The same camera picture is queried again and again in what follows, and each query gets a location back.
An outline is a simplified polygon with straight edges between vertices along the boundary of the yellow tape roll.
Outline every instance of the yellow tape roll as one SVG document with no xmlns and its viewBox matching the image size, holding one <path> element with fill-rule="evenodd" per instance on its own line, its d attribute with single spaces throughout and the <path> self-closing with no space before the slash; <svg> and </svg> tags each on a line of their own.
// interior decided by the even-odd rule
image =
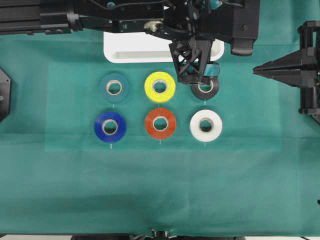
<svg viewBox="0 0 320 240">
<path fill-rule="evenodd" d="M 156 92 L 155 84 L 156 83 L 164 83 L 166 88 L 164 92 Z M 158 104 L 168 102 L 174 95 L 176 91 L 176 83 L 174 78 L 163 71 L 157 71 L 152 73 L 145 80 L 144 90 L 147 97 Z"/>
</svg>

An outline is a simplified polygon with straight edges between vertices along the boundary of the cable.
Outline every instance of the cable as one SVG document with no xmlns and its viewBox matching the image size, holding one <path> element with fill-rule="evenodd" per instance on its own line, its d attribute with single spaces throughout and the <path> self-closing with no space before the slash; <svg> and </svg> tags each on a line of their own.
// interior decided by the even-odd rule
<svg viewBox="0 0 320 240">
<path fill-rule="evenodd" d="M 112 11 L 114 9 L 118 9 L 124 6 L 132 6 L 132 5 L 149 5 L 149 4 L 161 4 L 164 2 L 169 2 L 168 0 L 159 0 L 159 1 L 149 1 L 149 2 L 128 2 L 128 3 L 122 3 L 122 4 L 118 4 L 112 7 L 105 7 L 103 5 L 101 5 L 99 2 L 97 2 L 96 0 L 89 0 L 91 3 L 95 4 L 96 6 L 98 6 L 99 8 L 106 10 L 106 11 Z"/>
<path fill-rule="evenodd" d="M 224 4 L 233 5 L 233 6 L 240 7 L 240 8 L 245 7 L 244 4 L 237 3 L 237 2 L 230 2 L 230 0 L 220 0 L 220 1 L 223 2 Z"/>
</svg>

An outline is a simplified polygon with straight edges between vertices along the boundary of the teal tape roll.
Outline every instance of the teal tape roll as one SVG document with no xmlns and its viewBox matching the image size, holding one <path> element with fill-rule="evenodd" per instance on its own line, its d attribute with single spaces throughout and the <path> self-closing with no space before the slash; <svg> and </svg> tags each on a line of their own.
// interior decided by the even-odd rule
<svg viewBox="0 0 320 240">
<path fill-rule="evenodd" d="M 119 92 L 111 92 L 112 84 L 119 85 Z M 118 73 L 112 73 L 102 79 L 99 90 L 103 98 L 108 102 L 119 103 L 123 101 L 129 94 L 129 82 L 125 76 Z"/>
<path fill-rule="evenodd" d="M 206 77 L 218 77 L 219 74 L 220 74 L 219 64 L 207 64 L 203 75 Z"/>
</svg>

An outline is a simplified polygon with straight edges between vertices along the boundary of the white tape roll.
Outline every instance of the white tape roll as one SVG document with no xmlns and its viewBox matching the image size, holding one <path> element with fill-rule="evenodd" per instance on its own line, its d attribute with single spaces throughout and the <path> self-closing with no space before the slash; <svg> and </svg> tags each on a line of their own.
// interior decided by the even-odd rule
<svg viewBox="0 0 320 240">
<path fill-rule="evenodd" d="M 202 121 L 208 121 L 211 124 L 209 131 L 203 131 L 200 128 Z M 190 131 L 195 139 L 200 142 L 212 142 L 217 139 L 223 128 L 223 123 L 218 114 L 211 110 L 198 111 L 190 121 Z"/>
</svg>

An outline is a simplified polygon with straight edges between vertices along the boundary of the red tape roll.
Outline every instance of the red tape roll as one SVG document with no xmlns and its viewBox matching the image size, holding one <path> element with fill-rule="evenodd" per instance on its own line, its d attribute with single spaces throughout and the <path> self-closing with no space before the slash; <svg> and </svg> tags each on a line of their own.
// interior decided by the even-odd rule
<svg viewBox="0 0 320 240">
<path fill-rule="evenodd" d="M 155 121 L 159 118 L 164 118 L 166 121 L 166 128 L 163 130 L 158 130 L 155 128 Z M 177 121 L 175 115 L 165 109 L 157 108 L 151 111 L 145 118 L 145 129 L 148 134 L 158 140 L 167 139 L 174 134 L 177 128 Z"/>
</svg>

